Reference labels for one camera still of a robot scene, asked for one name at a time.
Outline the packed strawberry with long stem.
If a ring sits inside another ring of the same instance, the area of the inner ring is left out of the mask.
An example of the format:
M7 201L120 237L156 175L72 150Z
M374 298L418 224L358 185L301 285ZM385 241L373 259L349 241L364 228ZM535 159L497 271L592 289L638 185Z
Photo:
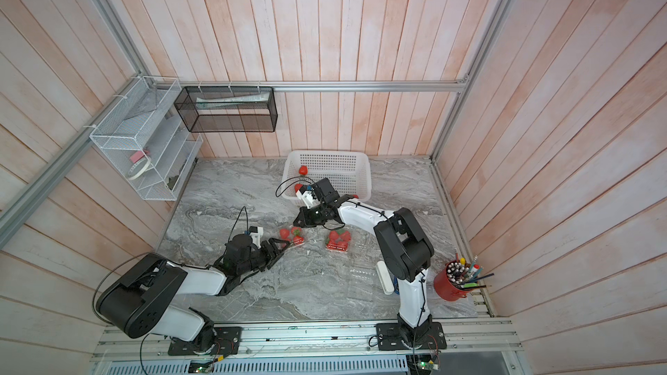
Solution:
M337 243L340 240L340 234L337 231L331 231L329 233L329 241Z

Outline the clear plastic clamshell container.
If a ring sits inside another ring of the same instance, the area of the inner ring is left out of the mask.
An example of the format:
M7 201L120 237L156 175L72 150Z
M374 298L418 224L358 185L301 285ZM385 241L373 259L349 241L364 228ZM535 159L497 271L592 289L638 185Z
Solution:
M343 229L330 230L326 238L325 248L338 252L347 252L352 241L349 231Z

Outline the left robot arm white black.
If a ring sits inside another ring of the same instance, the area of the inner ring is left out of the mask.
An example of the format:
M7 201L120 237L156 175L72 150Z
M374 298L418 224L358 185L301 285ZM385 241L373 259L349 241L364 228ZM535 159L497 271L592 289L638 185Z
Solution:
M95 300L94 310L132 339L153 333L193 342L211 332L210 319L174 306L176 297L226 296L250 277L271 269L291 245L279 238L255 244L251 235L237 234L222 256L205 267L148 253Z

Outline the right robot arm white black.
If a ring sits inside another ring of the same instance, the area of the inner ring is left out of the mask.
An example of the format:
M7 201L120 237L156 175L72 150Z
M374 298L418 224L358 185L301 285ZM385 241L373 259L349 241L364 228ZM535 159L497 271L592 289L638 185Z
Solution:
M433 321L427 305L427 275L434 246L413 212L375 208L349 194L340 195L327 178L299 187L296 197L304 203L294 221L297 227L318 227L334 220L374 234L387 269L398 282L398 322L409 334L423 336Z

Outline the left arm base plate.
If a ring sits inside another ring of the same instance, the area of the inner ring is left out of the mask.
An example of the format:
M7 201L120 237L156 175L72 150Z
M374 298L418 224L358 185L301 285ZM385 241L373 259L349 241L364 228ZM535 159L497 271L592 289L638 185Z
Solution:
M172 338L168 356L207 355L223 356L238 354L241 326L207 326L192 341Z

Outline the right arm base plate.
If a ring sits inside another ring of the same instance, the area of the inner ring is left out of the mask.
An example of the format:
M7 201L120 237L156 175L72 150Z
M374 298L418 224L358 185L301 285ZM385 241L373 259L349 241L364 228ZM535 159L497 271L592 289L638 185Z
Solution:
M439 322L428 320L416 329L401 322L379 323L375 330L381 351L439 352L447 349L445 333Z

